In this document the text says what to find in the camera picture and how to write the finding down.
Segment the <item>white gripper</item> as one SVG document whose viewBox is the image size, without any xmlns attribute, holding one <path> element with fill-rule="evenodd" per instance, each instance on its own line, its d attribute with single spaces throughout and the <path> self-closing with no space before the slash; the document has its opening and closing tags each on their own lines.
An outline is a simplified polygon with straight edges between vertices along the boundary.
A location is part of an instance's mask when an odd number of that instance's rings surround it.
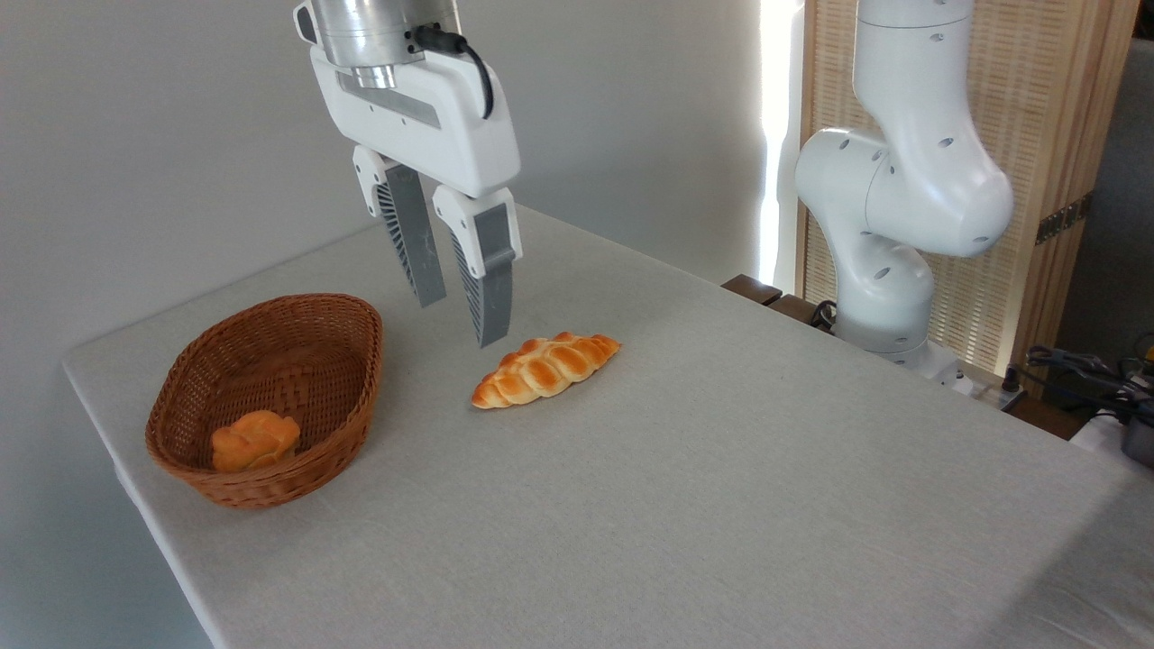
<svg viewBox="0 0 1154 649">
<path fill-rule="evenodd" d="M 420 172 L 444 184 L 434 192 L 433 206 L 454 237 L 479 346 L 505 337 L 514 262 L 523 248 L 514 196 L 503 187 L 519 173 L 522 161 L 495 70 L 494 106 L 484 118 L 485 91 L 469 57 L 430 52 L 400 65 L 392 89 L 357 85 L 350 70 L 329 64 L 319 46 L 310 58 L 335 127 L 361 144 L 352 163 L 364 206 L 383 221 L 417 301 L 425 307 L 445 298 Z"/>
</svg>

